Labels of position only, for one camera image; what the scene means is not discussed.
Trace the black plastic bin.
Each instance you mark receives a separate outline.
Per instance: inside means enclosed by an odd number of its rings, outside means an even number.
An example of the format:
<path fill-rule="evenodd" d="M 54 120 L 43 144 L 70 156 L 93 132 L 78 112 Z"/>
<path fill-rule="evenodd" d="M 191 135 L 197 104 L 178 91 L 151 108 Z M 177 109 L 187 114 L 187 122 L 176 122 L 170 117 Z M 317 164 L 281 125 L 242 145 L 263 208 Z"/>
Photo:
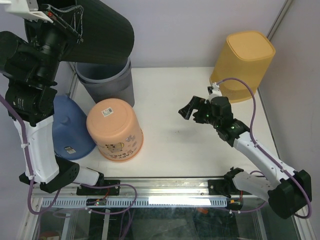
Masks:
<path fill-rule="evenodd" d="M 61 56 L 64 62 L 91 64 L 118 64 L 127 59 L 134 46 L 135 34 L 131 23 L 100 0 L 39 0 L 39 9 L 49 10 L 80 5 L 83 7 L 82 42 L 65 48 Z M 37 41 L 37 24 L 25 20 L 27 40 Z"/>

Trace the yellow mesh waste bin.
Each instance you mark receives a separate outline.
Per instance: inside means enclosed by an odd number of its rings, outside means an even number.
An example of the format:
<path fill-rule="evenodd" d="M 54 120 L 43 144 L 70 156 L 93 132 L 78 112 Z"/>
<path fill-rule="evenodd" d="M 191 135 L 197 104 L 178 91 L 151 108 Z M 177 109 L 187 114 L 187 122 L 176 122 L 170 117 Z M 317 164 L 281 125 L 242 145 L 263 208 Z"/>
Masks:
<path fill-rule="evenodd" d="M 244 81 L 255 93 L 275 54 L 274 46 L 259 31 L 232 33 L 225 40 L 209 82 L 228 78 L 219 85 L 222 95 L 231 103 L 249 100 L 252 98 L 249 90 L 235 78 Z"/>

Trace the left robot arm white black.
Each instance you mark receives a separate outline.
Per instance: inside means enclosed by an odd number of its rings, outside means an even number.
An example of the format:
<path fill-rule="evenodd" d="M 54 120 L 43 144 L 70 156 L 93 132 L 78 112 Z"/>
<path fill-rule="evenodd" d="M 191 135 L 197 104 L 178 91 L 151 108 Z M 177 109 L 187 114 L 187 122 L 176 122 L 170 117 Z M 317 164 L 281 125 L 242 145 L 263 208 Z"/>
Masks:
<path fill-rule="evenodd" d="M 0 99 L 19 133 L 26 170 L 19 180 L 53 193 L 76 183 L 93 194 L 105 188 L 104 175 L 56 156 L 53 144 L 55 77 L 63 57 L 82 41 L 83 7 L 76 1 L 42 1 L 44 19 L 26 20 L 27 40 L 0 34 L 0 72 L 9 80 Z"/>

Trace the peach plastic bucket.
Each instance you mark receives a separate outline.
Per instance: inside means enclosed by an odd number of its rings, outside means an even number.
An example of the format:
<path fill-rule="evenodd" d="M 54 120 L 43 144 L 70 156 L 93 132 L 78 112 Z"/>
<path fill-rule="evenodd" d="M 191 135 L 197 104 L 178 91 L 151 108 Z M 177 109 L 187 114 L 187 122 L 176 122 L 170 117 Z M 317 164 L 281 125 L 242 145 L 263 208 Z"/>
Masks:
<path fill-rule="evenodd" d="M 144 142 L 134 109 L 121 99 L 109 98 L 95 104 L 88 113 L 86 127 L 101 155 L 113 162 L 134 158 Z"/>

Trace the blue plastic bucket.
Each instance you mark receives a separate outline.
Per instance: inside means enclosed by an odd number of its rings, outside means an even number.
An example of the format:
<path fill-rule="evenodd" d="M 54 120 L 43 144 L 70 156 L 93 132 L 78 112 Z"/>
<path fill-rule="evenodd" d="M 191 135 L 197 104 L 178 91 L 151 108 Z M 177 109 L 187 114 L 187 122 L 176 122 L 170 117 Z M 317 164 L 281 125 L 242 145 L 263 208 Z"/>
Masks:
<path fill-rule="evenodd" d="M 53 103 L 54 153 L 70 161 L 84 158 L 96 147 L 87 130 L 87 115 L 67 95 L 57 95 Z"/>

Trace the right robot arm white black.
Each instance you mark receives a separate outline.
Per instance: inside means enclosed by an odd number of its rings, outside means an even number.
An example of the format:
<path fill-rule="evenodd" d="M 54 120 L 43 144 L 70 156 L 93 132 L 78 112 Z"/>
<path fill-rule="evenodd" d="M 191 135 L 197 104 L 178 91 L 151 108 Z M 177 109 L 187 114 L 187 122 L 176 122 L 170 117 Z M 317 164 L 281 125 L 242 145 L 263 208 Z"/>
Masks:
<path fill-rule="evenodd" d="M 305 171 L 296 171 L 263 149 L 253 137 L 252 130 L 234 118 L 227 97 L 216 96 L 204 99 L 193 96 L 178 113 L 196 123 L 212 125 L 218 136 L 231 147 L 246 156 L 262 173 L 253 176 L 241 168 L 232 168 L 224 175 L 224 195 L 244 191 L 267 202 L 282 219 L 308 208 L 305 219 L 311 216 L 311 176 Z"/>

